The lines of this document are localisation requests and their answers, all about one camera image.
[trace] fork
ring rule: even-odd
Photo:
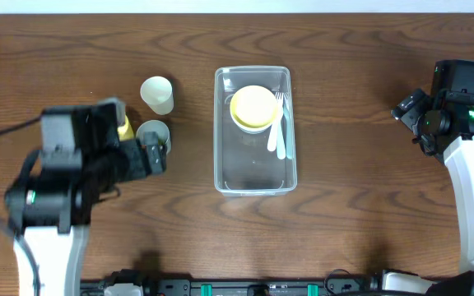
[[[270,136],[268,136],[267,148],[268,151],[273,152],[277,146],[277,132],[279,130],[279,122],[283,118],[283,93],[276,93],[277,100],[277,113],[276,118],[272,122],[272,127],[270,128]]]

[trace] white cup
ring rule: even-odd
[[[142,83],[140,96],[146,104],[159,115],[173,110],[173,89],[171,82],[164,77],[154,76]]]
[[[150,120],[144,122],[137,129],[137,139],[142,141],[144,139],[144,132],[156,132],[158,139],[165,145],[165,153],[169,154],[171,151],[171,136],[168,126],[160,120]]]

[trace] white wall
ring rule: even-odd
[[[474,12],[474,0],[0,0],[0,13]]]

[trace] yellow bowl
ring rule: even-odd
[[[262,86],[246,86],[231,98],[230,115],[244,132],[260,133],[268,129],[277,115],[275,95]]]

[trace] wooden table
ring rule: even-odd
[[[170,124],[164,176],[123,184],[93,211],[84,278],[122,268],[194,278],[324,277],[392,267],[455,275],[453,189],[390,109],[430,88],[440,59],[474,60],[474,15],[0,16],[0,129],[55,104],[118,95],[131,120]],[[293,86],[299,185],[283,197],[224,198],[213,185],[219,67],[283,65]],[[139,96],[176,85],[175,110]],[[0,138],[2,195],[40,127]],[[16,294],[0,233],[0,295]]]

